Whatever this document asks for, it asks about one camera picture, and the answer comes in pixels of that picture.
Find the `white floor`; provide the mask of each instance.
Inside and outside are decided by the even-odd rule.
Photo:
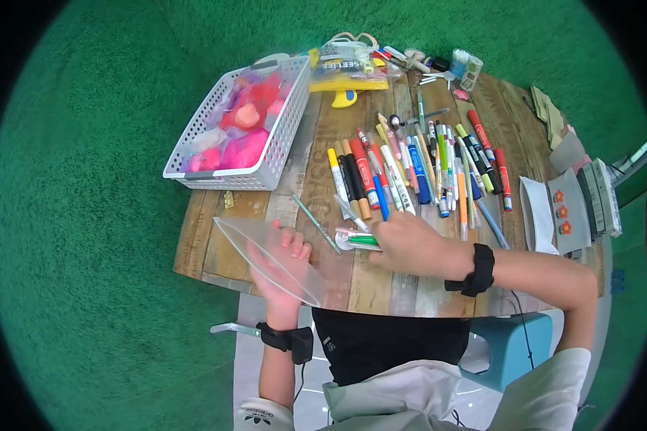
[[[607,292],[605,298],[600,299],[599,318],[597,318],[597,335],[593,351],[592,364],[588,378],[583,387],[581,403],[587,396],[599,363],[599,357],[604,349],[606,326],[608,325],[608,309],[610,308],[611,295]],[[551,354],[558,344],[563,331],[563,313],[560,310],[545,311],[551,316],[553,334],[551,340]],[[263,299],[251,295],[241,294],[237,321],[244,325],[255,326],[265,318]],[[311,308],[302,306],[299,314],[299,326],[312,326]],[[237,346],[234,361],[233,407],[237,411],[239,404],[248,397],[258,396],[259,369],[263,344],[260,339],[246,334],[237,334]],[[304,386],[294,406],[294,425],[298,431],[318,430],[327,425],[329,421],[328,407],[321,392],[321,386],[332,381],[328,370],[328,361],[321,347],[317,335],[314,336],[313,359],[307,363],[304,370]],[[488,346],[481,337],[471,336],[468,348],[463,356],[462,366],[467,370],[483,370],[488,367]],[[296,367],[295,388],[300,385],[300,366]],[[467,427],[485,430],[496,412],[501,393],[485,388],[470,380],[462,379],[458,384],[455,409],[460,420]]]

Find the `hand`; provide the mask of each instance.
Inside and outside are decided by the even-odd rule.
[[[410,212],[394,211],[384,222],[372,225],[383,250],[372,252],[369,261],[387,270],[420,277],[465,280],[474,271],[472,243],[446,238],[429,223]]]
[[[262,274],[254,266],[250,266],[250,274],[259,292],[266,299],[266,323],[274,330],[295,329],[299,306],[302,302],[294,295],[301,296],[302,289],[293,277],[298,278],[298,273],[306,271],[312,246],[304,242],[304,236],[301,233],[295,232],[292,228],[280,228],[278,220],[271,222],[271,230],[266,238],[266,252],[274,256],[285,270],[273,260],[267,259],[258,246],[248,241],[247,253],[250,259],[264,271]]]

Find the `wooden table surface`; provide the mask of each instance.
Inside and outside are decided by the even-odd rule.
[[[248,264],[233,248],[220,229],[213,228],[213,217],[249,217],[258,220],[281,220],[304,234],[312,244],[311,264],[331,281],[322,307],[333,310],[370,313],[375,315],[422,317],[472,317],[511,315],[518,312],[509,290],[493,286],[476,298],[459,292],[447,292],[444,281],[392,273],[373,267],[368,252],[354,250],[335,254],[321,233],[293,202],[289,191],[300,195],[319,223],[335,235],[339,226],[353,227],[343,221],[341,212],[332,201],[336,193],[328,165],[326,150],[340,139],[352,139],[357,128],[376,135],[377,113],[387,118],[395,113],[401,119],[418,116],[417,89],[421,89],[424,112],[449,107],[450,111],[434,121],[455,125],[460,123],[467,133],[474,133],[467,117],[469,109],[479,115],[492,148],[503,148],[508,164],[513,211],[504,212],[501,196],[488,194],[483,199],[491,214],[501,224],[511,248],[526,250],[523,214],[520,205],[519,177],[548,181],[557,177],[549,164],[548,142],[543,123],[525,103],[529,93],[508,82],[481,74],[469,102],[454,99],[446,82],[416,86],[421,76],[412,71],[393,83],[387,91],[365,91],[357,102],[344,109],[331,108],[332,92],[312,93],[306,111],[288,155],[279,186],[273,192],[234,191],[234,207],[225,209],[224,192],[193,190],[185,213],[174,271],[189,277],[229,289],[258,295],[252,283]],[[413,126],[405,133],[414,134]],[[457,212],[448,219],[438,217],[438,209],[418,205],[418,215],[427,220],[442,235],[459,237]],[[380,220],[380,211],[374,211]],[[470,230],[470,241],[492,248],[499,243],[485,220],[478,230]],[[583,250],[582,262],[594,268],[600,296],[604,292],[603,251],[601,244]],[[533,297],[519,294],[524,312],[552,308]]]

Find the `wrist strap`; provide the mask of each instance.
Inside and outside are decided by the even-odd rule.
[[[491,248],[483,244],[474,244],[474,272],[467,275],[463,281],[446,280],[444,285],[448,291],[460,290],[466,297],[476,297],[485,292],[494,282],[494,254]]]

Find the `red marker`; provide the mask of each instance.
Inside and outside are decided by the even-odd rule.
[[[503,155],[501,148],[494,150],[496,164],[498,165],[498,174],[501,177],[501,185],[503,185],[503,208],[506,211],[513,210],[513,203],[510,198],[510,184],[508,183],[508,171],[506,170],[506,157]]]
[[[362,177],[362,185],[364,185],[364,191],[369,198],[369,205],[373,210],[378,210],[380,208],[379,196],[376,194],[369,162],[366,159],[364,149],[362,149],[362,141],[359,138],[354,138],[350,141],[350,149],[353,151],[354,159],[357,161],[357,169],[359,169],[359,176]]]
[[[482,123],[479,122],[477,113],[474,111],[474,109],[470,109],[469,111],[467,111],[467,116],[470,117],[470,122],[474,126],[474,131],[477,133],[477,137],[482,142],[482,147],[484,148],[484,154],[486,154],[486,158],[489,160],[489,163],[493,165],[493,162],[495,161],[494,152],[491,150],[491,145],[489,144],[489,140],[486,137],[486,133],[484,133],[484,127],[482,127]]]

